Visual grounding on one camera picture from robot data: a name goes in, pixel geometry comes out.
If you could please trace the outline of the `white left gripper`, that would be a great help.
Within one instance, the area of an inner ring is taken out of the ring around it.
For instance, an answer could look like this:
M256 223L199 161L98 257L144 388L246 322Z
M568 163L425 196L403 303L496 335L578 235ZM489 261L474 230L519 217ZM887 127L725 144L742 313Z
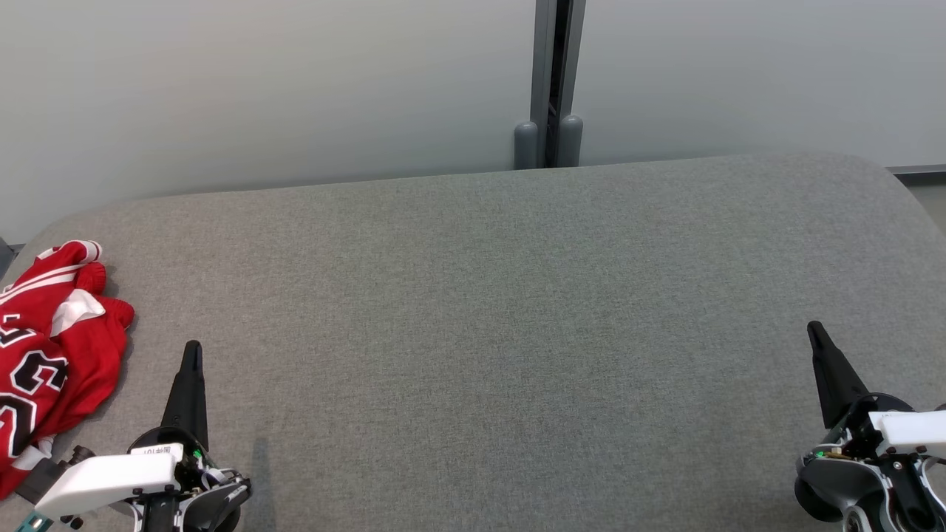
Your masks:
M209 450L202 344L187 341L161 427L132 442L125 454L97 455L68 468L34 508L45 517L96 511L126 499L192 491Z

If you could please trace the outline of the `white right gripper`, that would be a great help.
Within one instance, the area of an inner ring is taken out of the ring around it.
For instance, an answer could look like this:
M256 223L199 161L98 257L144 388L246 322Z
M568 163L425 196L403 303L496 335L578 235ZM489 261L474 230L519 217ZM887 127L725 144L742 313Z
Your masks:
M843 419L847 445L858 450L943 450L943 404L919 412L901 398L868 394L868 387L821 322L809 322L807 334L826 428L834 428Z

